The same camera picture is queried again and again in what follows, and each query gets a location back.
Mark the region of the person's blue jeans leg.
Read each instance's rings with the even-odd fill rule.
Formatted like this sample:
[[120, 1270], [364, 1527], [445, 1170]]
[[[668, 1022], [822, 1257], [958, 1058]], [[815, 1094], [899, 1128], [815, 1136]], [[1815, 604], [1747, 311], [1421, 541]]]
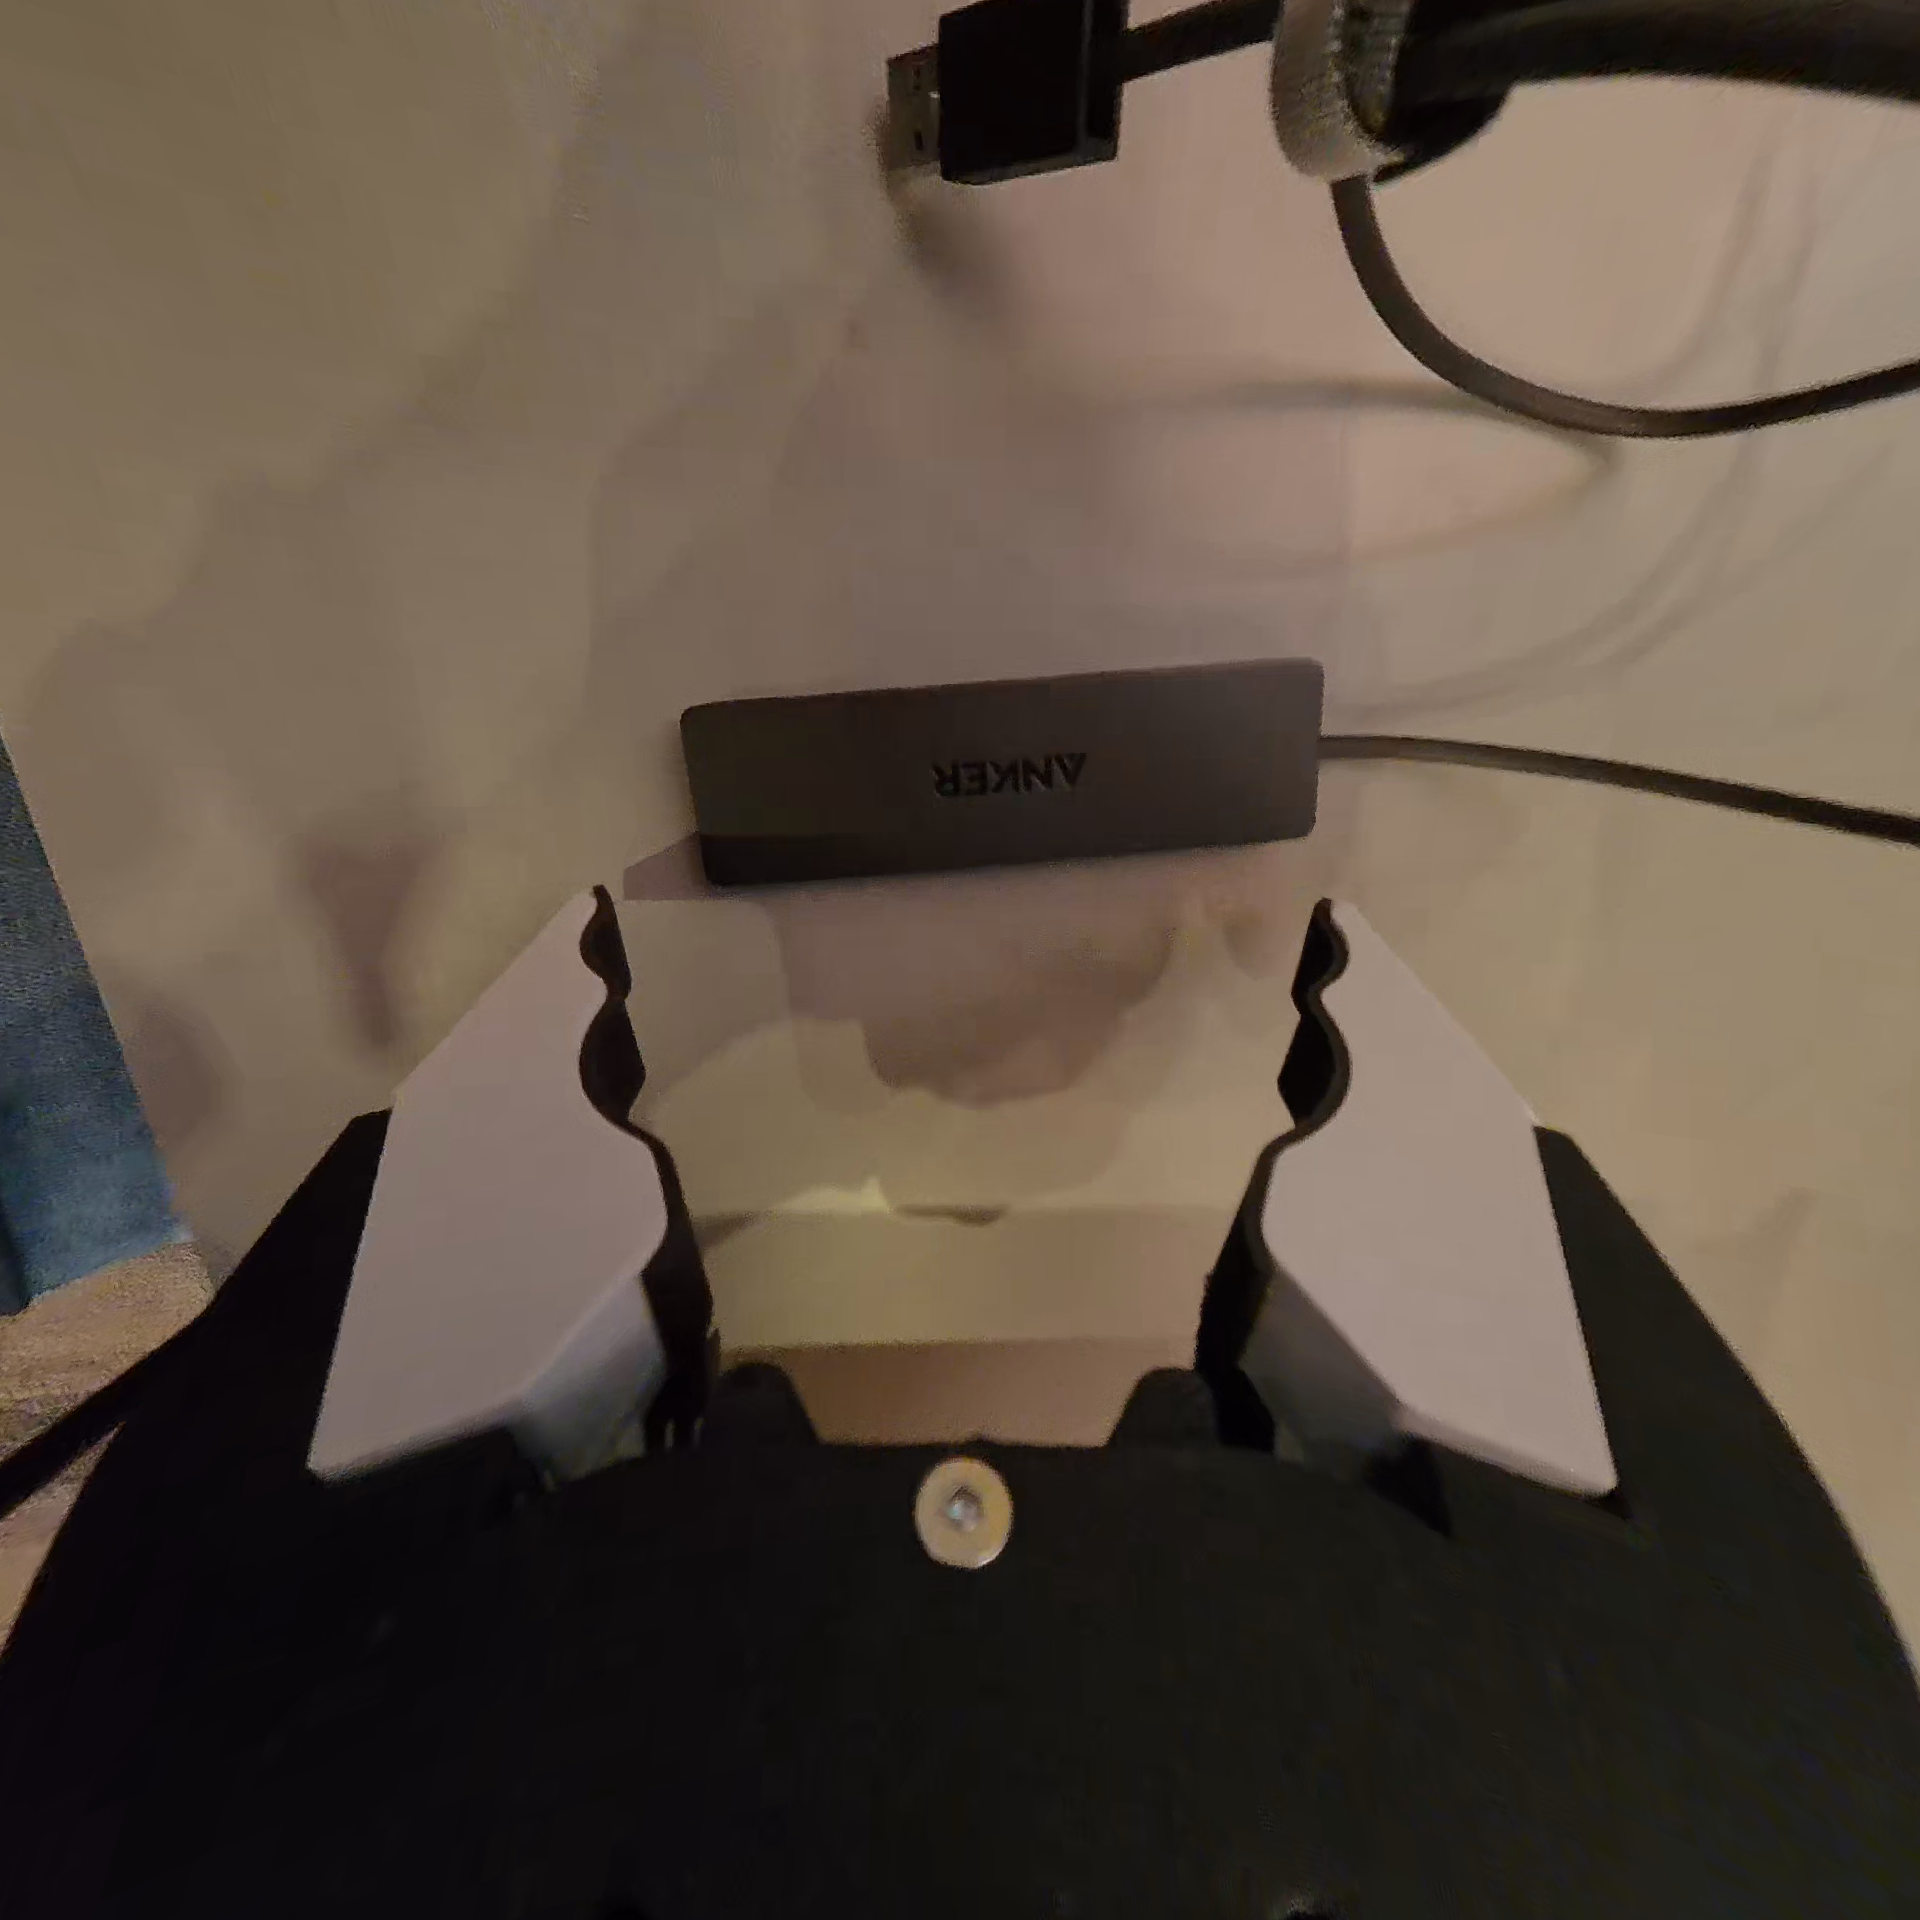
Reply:
[[176, 1236], [152, 1128], [2, 759], [2, 1314]]

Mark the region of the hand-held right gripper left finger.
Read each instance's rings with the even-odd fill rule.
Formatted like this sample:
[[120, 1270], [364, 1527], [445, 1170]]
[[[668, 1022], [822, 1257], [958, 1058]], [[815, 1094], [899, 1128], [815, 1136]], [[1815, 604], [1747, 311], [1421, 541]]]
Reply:
[[688, 1445], [718, 1334], [682, 1176], [637, 1127], [634, 970], [566, 901], [399, 1082], [307, 1468], [504, 1432], [546, 1479]]

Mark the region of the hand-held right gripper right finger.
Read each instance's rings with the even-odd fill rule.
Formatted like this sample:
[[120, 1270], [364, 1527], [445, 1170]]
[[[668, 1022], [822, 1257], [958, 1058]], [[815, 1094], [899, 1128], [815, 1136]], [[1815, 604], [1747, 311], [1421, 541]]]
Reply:
[[1445, 1454], [1611, 1496], [1531, 1106], [1350, 903], [1315, 905], [1288, 991], [1286, 1128], [1192, 1342], [1222, 1432], [1341, 1479]]

